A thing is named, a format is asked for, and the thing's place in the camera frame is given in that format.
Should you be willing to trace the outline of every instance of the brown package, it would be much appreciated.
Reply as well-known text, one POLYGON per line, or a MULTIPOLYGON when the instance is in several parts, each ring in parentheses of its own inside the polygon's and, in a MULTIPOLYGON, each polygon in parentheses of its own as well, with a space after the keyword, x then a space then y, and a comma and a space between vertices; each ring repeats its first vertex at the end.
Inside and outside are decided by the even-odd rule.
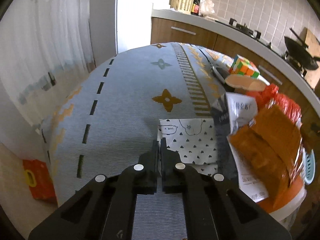
POLYGON ((262 109, 255 124, 239 129, 230 142, 250 163, 274 201, 301 172, 300 132, 278 106, 262 109))

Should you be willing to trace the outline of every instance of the striped pattern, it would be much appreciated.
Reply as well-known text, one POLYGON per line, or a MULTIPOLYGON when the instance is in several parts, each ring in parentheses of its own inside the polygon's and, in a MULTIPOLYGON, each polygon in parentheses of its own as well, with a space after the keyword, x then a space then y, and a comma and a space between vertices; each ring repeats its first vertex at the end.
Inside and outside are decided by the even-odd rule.
POLYGON ((178 64, 186 82, 196 115, 211 117, 209 101, 193 71, 186 52, 179 43, 171 43, 171 45, 176 53, 178 64))

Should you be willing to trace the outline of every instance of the sheer curtain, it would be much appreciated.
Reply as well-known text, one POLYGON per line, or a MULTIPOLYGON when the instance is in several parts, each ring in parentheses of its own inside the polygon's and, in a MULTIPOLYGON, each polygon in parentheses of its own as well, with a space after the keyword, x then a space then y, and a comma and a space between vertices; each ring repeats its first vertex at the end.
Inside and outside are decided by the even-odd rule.
POLYGON ((12 2, 0 22, 0 79, 31 126, 92 69, 89 0, 12 2))

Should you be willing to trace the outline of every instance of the cutting board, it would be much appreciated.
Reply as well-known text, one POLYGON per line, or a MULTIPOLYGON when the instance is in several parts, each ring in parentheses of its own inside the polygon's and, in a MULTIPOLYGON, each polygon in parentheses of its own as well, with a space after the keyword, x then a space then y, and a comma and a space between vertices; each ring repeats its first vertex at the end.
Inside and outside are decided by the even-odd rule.
MULTIPOLYGON (((320 45, 316 36, 307 29, 307 36, 305 39, 306 44, 309 46, 308 52, 314 57, 320 57, 320 45)), ((307 74, 305 76, 306 81, 309 85, 314 89, 319 82, 320 79, 320 62, 317 62, 319 68, 317 70, 307 70, 307 74)))

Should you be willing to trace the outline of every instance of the silver handle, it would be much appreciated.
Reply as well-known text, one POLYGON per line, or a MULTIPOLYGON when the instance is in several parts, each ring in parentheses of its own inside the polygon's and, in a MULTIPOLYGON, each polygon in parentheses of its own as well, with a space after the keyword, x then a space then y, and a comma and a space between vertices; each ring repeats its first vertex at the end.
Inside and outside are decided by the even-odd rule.
POLYGON ((177 31, 181 31, 181 32, 184 32, 184 33, 189 33, 189 34, 192 34, 192 35, 196 35, 196 33, 193 33, 193 32, 190 32, 190 31, 187 31, 187 30, 184 30, 184 29, 180 29, 180 28, 177 28, 177 27, 171 26, 171 28, 173 30, 177 30, 177 31))
POLYGON ((274 79, 278 84, 282 85, 282 82, 275 76, 273 75, 271 72, 269 72, 268 70, 266 70, 263 66, 258 67, 259 69, 261 69, 264 73, 266 73, 269 77, 271 77, 272 79, 274 79))

